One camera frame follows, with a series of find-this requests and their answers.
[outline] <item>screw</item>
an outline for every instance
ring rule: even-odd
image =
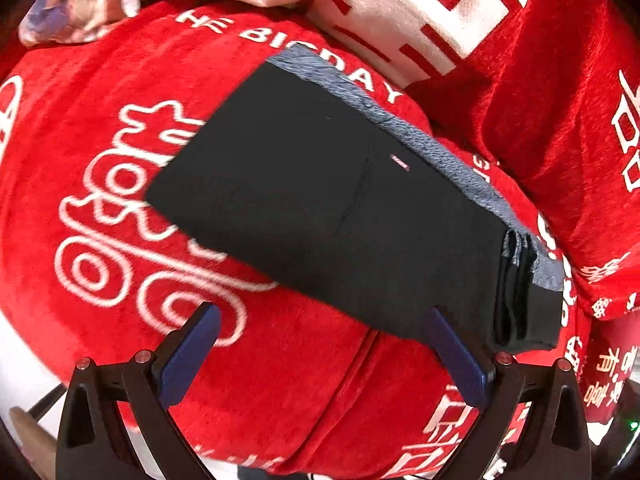
[[[495,360],[498,361],[501,365],[508,366],[513,363],[513,356],[508,352],[498,352],[495,355]]]
[[[141,365],[148,363],[149,359],[151,359],[151,352],[149,350],[141,350],[136,354],[136,362]]]
[[[563,372],[569,372],[574,369],[574,367],[571,366],[571,363],[566,359],[558,359],[558,368]]]
[[[86,370],[91,365],[91,359],[89,357],[83,357],[76,363],[78,370]]]

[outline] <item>white floor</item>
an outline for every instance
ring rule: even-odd
[[[22,409],[28,410],[42,396],[54,388],[59,381],[20,339],[20,336],[17,335],[1,311],[0,341],[2,342],[2,352],[0,352],[0,416],[14,438],[16,438],[17,435],[8,418],[9,409],[12,406],[20,406]],[[638,372],[640,370],[636,370],[636,380],[640,379],[640,373]],[[41,425],[53,436],[58,435],[63,403],[64,397],[40,421]],[[589,424],[591,440],[599,444],[602,437],[607,433],[609,425],[610,423],[607,425]],[[154,478],[161,479],[162,474],[146,447],[142,436],[139,433],[131,433],[130,437],[146,472]],[[235,465],[206,458],[202,459],[202,461],[217,480],[238,479],[238,469]],[[323,478],[319,475],[316,476],[317,480],[322,480]]]

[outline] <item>gray fleece lining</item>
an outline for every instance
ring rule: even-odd
[[[529,246],[528,235],[538,256],[532,266],[532,282],[547,290],[563,290],[562,263],[548,257],[542,242],[524,227],[500,193],[436,139],[381,108],[332,64],[300,44],[270,57],[268,62],[300,79],[321,86],[355,108],[448,178],[469,200],[500,218],[516,235],[516,250],[513,254],[508,250],[508,237],[502,247],[503,256],[511,256],[515,265],[519,263],[520,251]]]

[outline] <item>transparent plastic packaging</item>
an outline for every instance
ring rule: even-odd
[[[25,46],[87,43],[139,10],[140,0],[37,0],[20,23],[18,35]]]

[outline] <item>blue gripper pad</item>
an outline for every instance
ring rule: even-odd
[[[482,410],[490,399],[493,364],[474,355],[439,309],[428,308],[425,316],[424,342],[436,352],[465,402]]]
[[[159,378],[158,400],[164,409],[180,403],[220,334],[220,309],[212,303],[201,305],[184,325],[182,341],[166,362]]]

